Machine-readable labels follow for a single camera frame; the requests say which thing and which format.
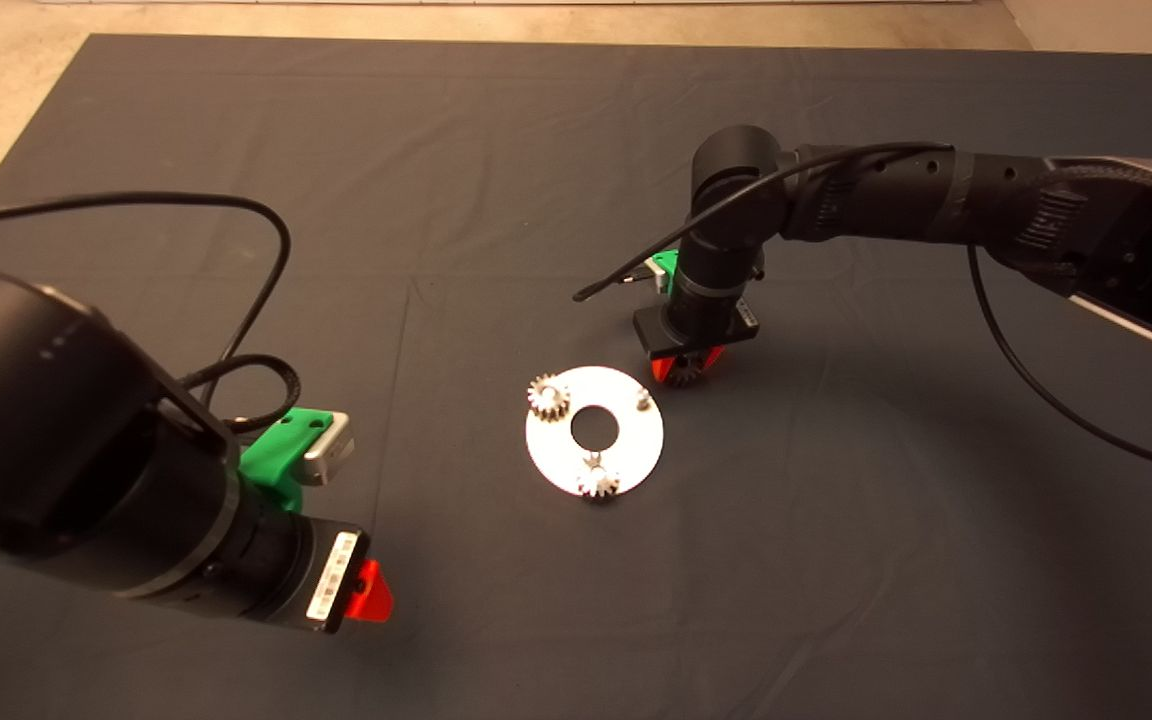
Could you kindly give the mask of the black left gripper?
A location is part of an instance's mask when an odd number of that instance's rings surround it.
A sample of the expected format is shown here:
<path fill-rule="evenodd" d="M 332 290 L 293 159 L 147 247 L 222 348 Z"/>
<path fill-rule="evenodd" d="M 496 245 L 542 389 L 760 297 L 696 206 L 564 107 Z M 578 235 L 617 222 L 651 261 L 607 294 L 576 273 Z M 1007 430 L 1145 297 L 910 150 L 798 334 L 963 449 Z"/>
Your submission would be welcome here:
<path fill-rule="evenodd" d="M 387 623 L 396 598 L 369 551 L 362 526 L 274 507 L 256 524 L 225 588 L 236 597 L 238 617 L 252 623 L 334 634 L 346 607 L 349 620 Z"/>

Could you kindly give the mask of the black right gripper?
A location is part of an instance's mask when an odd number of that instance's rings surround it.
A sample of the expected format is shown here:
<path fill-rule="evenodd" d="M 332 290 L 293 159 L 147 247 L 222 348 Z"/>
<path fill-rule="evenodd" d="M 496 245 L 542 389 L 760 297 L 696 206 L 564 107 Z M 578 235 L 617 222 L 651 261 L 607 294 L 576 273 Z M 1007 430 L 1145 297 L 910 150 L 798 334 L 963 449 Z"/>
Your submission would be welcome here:
<path fill-rule="evenodd" d="M 632 314 L 637 340 L 650 359 L 654 382 L 675 382 L 679 355 L 703 354 L 708 372 L 721 359 L 726 344 L 758 336 L 761 324 L 745 300 L 704 300 L 679 296 L 664 304 L 641 306 Z"/>

